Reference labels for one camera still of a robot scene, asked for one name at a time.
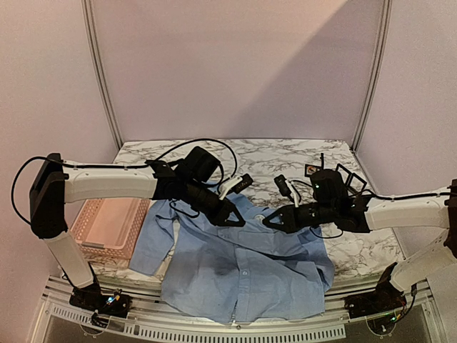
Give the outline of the orange portrait round brooch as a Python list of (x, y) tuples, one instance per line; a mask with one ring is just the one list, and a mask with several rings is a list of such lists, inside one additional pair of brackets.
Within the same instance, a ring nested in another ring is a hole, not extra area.
[(307, 173), (312, 175), (314, 174), (315, 172), (318, 172), (319, 171), (319, 168), (315, 167), (315, 166), (308, 166), (307, 167)]

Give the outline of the blue button-up shirt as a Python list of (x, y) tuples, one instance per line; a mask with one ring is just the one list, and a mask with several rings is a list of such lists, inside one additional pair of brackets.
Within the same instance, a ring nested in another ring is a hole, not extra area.
[(161, 298), (175, 309), (215, 322), (260, 318), (304, 319), (325, 310), (334, 265), (319, 228), (286, 234), (255, 219), (272, 213), (233, 194), (246, 224), (217, 227), (191, 216), (184, 202), (161, 200), (149, 209), (129, 263), (131, 270), (157, 276)]

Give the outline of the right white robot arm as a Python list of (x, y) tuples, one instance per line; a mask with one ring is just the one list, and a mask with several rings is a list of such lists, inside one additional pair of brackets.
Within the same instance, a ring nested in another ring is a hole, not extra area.
[(381, 196), (366, 188), (352, 189), (351, 178), (339, 170), (320, 169), (310, 175), (314, 201), (277, 209), (263, 224), (287, 234), (333, 223), (342, 232), (371, 233), (387, 228), (433, 227), (442, 233), (428, 246), (388, 267), (369, 305), (385, 311), (404, 292), (429, 274), (456, 263), (456, 184), (422, 194)]

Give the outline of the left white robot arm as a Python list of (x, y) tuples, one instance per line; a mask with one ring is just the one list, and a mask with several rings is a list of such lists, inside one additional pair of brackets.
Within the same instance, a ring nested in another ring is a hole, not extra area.
[(95, 286), (96, 276), (68, 232), (66, 204), (110, 198), (179, 200), (204, 214), (214, 226), (245, 224), (236, 205), (206, 184), (221, 163), (199, 146), (174, 164), (160, 159), (142, 165), (75, 164), (65, 162), (59, 154), (50, 154), (43, 161), (29, 192), (30, 227), (46, 242), (70, 283), (79, 289), (79, 299), (91, 310), (101, 309), (106, 295)]

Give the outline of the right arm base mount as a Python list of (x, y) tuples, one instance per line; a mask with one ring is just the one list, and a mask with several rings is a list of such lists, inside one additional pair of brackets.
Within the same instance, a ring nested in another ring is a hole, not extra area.
[(371, 292), (345, 297), (344, 308), (351, 319), (366, 317), (367, 326), (374, 334), (385, 335), (412, 310), (417, 291), (417, 284), (413, 284), (408, 306), (404, 293), (386, 282), (378, 284)]

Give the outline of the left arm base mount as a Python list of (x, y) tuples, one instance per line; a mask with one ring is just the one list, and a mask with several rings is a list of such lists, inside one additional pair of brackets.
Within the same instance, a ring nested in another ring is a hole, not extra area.
[(111, 317), (127, 318), (132, 304), (132, 297), (116, 289), (112, 294), (103, 294), (99, 284), (94, 283), (84, 288), (73, 288), (69, 304), (92, 311), (91, 325), (107, 328)]

